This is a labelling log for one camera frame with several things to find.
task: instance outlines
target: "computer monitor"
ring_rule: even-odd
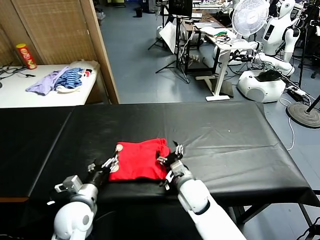
[[[191,18],[192,0],[169,0],[169,13]]]

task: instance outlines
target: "blue striped cloth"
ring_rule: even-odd
[[[74,89],[82,85],[81,76],[83,72],[84,69],[81,67],[75,67],[65,71],[56,81],[54,89],[56,89],[57,86],[64,86],[66,89]]]

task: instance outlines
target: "red can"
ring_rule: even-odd
[[[37,64],[36,64],[34,58],[32,57],[32,55],[30,54],[30,51],[25,43],[18,44],[16,46],[16,48],[18,49],[18,51],[19,51],[21,57],[23,58],[26,66],[28,67],[28,69],[37,68]]]

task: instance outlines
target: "white desk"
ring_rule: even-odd
[[[2,83],[2,88],[0,88],[0,108],[37,108],[84,105],[96,81],[100,91],[105,92],[99,65],[92,71],[90,77],[82,81],[82,86],[78,91],[71,93],[50,91],[46,96],[26,91],[26,88],[35,84],[41,78],[53,71],[62,70],[66,66],[67,65],[39,65],[36,69],[27,69],[22,71],[24,74],[32,74],[36,77],[26,78],[24,75],[16,73],[13,76],[0,80]],[[106,96],[103,96],[103,101],[108,101],[108,98],[106,99]]]
[[[224,5],[222,3],[201,4],[199,2],[192,1],[192,9],[194,10],[207,10],[211,14],[219,12]]]
[[[207,35],[210,41],[220,49],[221,67],[214,91],[212,91],[213,85],[211,83],[211,79],[215,78],[214,76],[197,76],[195,78],[196,80],[204,80],[209,87],[212,96],[207,96],[205,98],[207,101],[229,100],[229,96],[220,95],[220,90],[224,82],[225,72],[228,67],[231,50],[248,50],[253,49],[253,47],[246,40],[237,38],[237,36],[227,28],[204,27],[201,29],[201,32],[207,32],[211,36],[216,35],[219,32],[227,32],[227,36],[230,38],[230,40],[226,43],[219,43],[215,37]]]

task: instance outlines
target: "round stand base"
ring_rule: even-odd
[[[304,105],[301,102],[290,104],[286,108],[286,113],[292,118],[297,124],[310,129],[320,128],[320,112],[316,109],[312,109],[307,112],[309,106]]]

